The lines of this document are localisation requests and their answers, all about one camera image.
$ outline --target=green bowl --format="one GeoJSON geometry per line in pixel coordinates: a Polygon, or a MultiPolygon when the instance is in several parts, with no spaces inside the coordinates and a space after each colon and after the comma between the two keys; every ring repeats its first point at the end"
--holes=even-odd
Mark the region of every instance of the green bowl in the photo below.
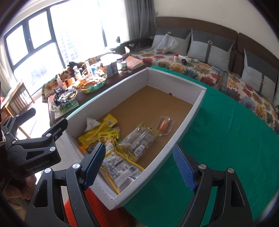
{"type": "Polygon", "coordinates": [[[92,93],[92,92],[95,92],[97,90],[99,90],[102,86],[105,85],[105,81],[99,83],[99,84],[95,84],[95,85],[92,85],[90,86],[89,88],[86,88],[86,89],[81,89],[84,93],[86,94],[89,94],[89,93],[92,93]]]}

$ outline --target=coffee table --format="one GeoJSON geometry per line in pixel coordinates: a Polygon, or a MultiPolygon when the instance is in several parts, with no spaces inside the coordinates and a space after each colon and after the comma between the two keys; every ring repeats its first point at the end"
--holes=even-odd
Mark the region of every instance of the coffee table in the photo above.
{"type": "MultiPolygon", "coordinates": [[[[78,101],[78,104],[80,106],[82,106],[84,103],[86,103],[88,100],[94,98],[96,95],[104,92],[105,90],[107,90],[108,88],[110,88],[111,86],[115,85],[116,83],[120,82],[121,80],[129,77],[129,76],[132,76],[133,74],[145,69],[146,66],[142,66],[142,67],[139,67],[135,70],[128,70],[127,73],[123,73],[122,71],[119,72],[117,75],[114,75],[113,77],[110,77],[110,78],[107,78],[106,79],[106,83],[105,85],[100,88],[99,90],[93,92],[93,93],[90,93],[90,94],[86,94],[84,92],[82,92],[80,89],[78,89],[78,93],[77,93],[77,96],[76,96],[76,99],[78,101]]],[[[54,99],[54,94],[49,96],[48,99],[47,99],[47,104],[49,106],[49,119],[50,119],[50,126],[54,125],[56,122],[58,122],[61,118],[66,118],[67,116],[69,116],[72,112],[74,112],[78,107],[72,109],[71,111],[67,112],[65,115],[61,116],[60,118],[58,119],[55,119],[55,116],[54,116],[54,112],[50,110],[50,107],[51,107],[51,102],[53,101],[54,99]]]]}

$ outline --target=curtain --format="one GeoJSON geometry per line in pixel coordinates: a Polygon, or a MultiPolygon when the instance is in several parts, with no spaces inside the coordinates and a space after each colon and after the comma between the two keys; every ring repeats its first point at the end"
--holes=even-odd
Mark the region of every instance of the curtain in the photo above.
{"type": "Polygon", "coordinates": [[[155,8],[153,0],[125,0],[129,38],[154,36],[155,8]]]}
{"type": "Polygon", "coordinates": [[[8,63],[6,56],[4,38],[0,38],[0,81],[1,81],[1,96],[6,96],[11,89],[13,73],[8,63]]]}

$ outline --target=orange cloth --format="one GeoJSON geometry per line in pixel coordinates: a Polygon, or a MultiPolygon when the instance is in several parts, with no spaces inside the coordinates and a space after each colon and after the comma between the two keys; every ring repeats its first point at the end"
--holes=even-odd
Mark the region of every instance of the orange cloth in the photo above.
{"type": "MultiPolygon", "coordinates": [[[[108,210],[90,188],[85,191],[85,195],[101,227],[130,227],[132,225],[133,217],[123,207],[108,210]]],[[[77,227],[69,200],[64,207],[69,224],[77,227]]]]}

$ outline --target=sausage package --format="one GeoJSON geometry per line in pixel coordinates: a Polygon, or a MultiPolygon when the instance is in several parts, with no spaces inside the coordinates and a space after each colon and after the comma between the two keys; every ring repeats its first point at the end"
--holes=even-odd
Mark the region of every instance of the sausage package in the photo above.
{"type": "Polygon", "coordinates": [[[106,155],[100,173],[119,194],[144,171],[140,165],[132,162],[115,149],[114,140],[106,142],[106,155]]]}
{"type": "Polygon", "coordinates": [[[161,116],[156,127],[156,131],[159,132],[159,136],[167,135],[172,130],[174,120],[169,117],[161,116]]]}
{"type": "Polygon", "coordinates": [[[159,132],[145,127],[144,122],[142,122],[116,146],[116,149],[133,162],[136,162],[144,155],[158,135],[159,132]]]}

